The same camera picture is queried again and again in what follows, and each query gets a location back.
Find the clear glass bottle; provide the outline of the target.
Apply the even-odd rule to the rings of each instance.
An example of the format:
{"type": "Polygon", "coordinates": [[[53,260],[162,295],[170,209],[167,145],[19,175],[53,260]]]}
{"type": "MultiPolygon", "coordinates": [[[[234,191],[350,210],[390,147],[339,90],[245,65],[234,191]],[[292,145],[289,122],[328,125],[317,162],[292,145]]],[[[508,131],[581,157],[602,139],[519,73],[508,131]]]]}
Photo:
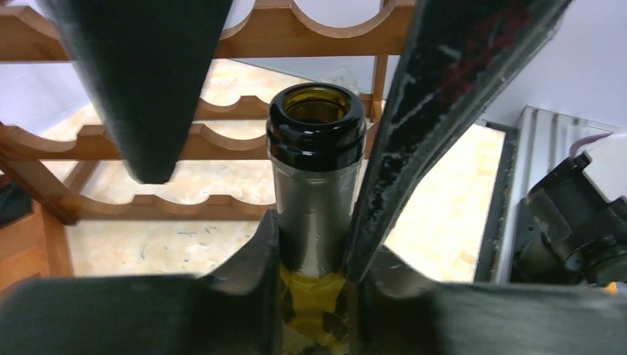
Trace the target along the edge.
{"type": "Polygon", "coordinates": [[[356,76],[346,66],[337,67],[330,72],[321,75],[318,78],[318,81],[327,84],[335,84],[355,93],[356,95],[360,95],[356,76]]]}

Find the green wine bottle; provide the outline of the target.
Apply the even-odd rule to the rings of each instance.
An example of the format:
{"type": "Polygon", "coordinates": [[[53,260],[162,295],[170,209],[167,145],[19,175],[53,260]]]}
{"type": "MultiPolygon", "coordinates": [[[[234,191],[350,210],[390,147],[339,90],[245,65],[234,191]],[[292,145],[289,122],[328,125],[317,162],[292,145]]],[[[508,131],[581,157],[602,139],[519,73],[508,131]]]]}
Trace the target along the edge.
{"type": "Polygon", "coordinates": [[[342,264],[366,133],[362,102],[335,84],[297,84],[269,105],[285,354],[348,352],[342,264]]]}

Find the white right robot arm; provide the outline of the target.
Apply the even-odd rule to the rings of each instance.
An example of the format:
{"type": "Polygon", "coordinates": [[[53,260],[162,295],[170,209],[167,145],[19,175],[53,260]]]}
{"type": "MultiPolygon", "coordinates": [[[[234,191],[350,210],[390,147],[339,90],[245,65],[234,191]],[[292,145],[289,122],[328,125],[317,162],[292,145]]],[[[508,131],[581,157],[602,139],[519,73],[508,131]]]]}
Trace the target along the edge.
{"type": "MultiPolygon", "coordinates": [[[[42,1],[121,157],[140,183],[173,174],[230,1],[42,1]]],[[[283,265],[310,277],[372,266],[410,194],[510,80],[567,1],[420,1],[359,192],[363,106],[299,84],[270,102],[283,265]]],[[[526,196],[540,229],[514,265],[528,283],[626,278],[626,190],[600,190],[591,153],[566,158],[526,196]]]]}

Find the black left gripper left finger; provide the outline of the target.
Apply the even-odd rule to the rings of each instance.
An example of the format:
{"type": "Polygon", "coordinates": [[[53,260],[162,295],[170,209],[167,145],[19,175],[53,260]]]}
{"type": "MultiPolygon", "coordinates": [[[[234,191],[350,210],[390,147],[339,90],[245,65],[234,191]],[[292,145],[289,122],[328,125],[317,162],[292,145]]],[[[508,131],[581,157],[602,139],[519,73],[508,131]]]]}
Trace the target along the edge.
{"type": "Polygon", "coordinates": [[[279,230],[212,273],[35,278],[1,304],[3,354],[278,354],[279,230]]]}

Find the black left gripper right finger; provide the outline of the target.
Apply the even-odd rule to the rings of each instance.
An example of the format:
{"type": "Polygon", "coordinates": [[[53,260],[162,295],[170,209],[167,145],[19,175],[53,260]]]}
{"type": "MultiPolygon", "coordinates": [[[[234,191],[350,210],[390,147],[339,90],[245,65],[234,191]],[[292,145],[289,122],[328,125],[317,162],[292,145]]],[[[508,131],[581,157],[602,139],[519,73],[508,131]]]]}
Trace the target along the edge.
{"type": "Polygon", "coordinates": [[[626,299],[577,286],[438,283],[381,250],[359,285],[361,354],[624,354],[626,299]]]}

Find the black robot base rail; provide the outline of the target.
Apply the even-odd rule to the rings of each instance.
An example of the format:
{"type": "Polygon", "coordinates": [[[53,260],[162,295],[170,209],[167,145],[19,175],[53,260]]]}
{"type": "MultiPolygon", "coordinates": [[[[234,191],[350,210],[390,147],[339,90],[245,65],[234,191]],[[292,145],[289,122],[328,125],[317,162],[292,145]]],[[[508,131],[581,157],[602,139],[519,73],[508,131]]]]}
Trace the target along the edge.
{"type": "Polygon", "coordinates": [[[474,282],[489,282],[498,261],[498,250],[504,235],[507,206],[510,200],[509,187],[512,182],[511,174],[515,166],[518,141],[518,130],[515,127],[491,122],[486,122],[485,127],[504,133],[504,143],[478,253],[474,282]]]}

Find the wooden wine rack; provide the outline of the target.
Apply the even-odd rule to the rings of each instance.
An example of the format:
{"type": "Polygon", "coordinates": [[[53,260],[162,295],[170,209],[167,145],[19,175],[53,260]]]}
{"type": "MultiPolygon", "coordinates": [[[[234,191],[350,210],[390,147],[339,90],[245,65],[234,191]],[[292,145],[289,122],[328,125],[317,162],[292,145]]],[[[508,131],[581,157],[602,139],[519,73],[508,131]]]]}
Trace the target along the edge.
{"type": "MultiPolygon", "coordinates": [[[[371,19],[352,27],[329,27],[309,18],[293,1],[256,1],[247,17],[225,30],[219,58],[374,55],[373,92],[361,97],[369,118],[382,116],[386,64],[397,55],[410,24],[413,1],[384,1],[371,19]]],[[[183,150],[187,160],[261,160],[265,138],[237,140],[206,126],[207,121],[263,119],[267,104],[243,96],[228,106],[199,101],[183,150]]],[[[264,205],[230,195],[213,195],[195,205],[138,195],[130,203],[92,200],[82,190],[99,163],[117,160],[118,152],[101,125],[84,126],[74,141],[51,141],[17,126],[1,127],[1,169],[38,201],[44,215],[39,246],[3,257],[17,277],[69,276],[72,273],[63,225],[78,220],[256,220],[264,205]]]]}

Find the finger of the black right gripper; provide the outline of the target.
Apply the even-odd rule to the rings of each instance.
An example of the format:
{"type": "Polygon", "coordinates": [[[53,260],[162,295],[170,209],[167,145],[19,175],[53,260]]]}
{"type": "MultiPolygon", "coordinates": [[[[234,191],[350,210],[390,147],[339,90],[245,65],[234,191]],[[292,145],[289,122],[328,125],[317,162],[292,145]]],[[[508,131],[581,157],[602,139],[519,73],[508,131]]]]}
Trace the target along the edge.
{"type": "Polygon", "coordinates": [[[229,1],[41,1],[137,182],[169,182],[229,1]]]}
{"type": "Polygon", "coordinates": [[[551,39],[567,1],[420,1],[348,235],[360,282],[418,183],[551,39]]]}

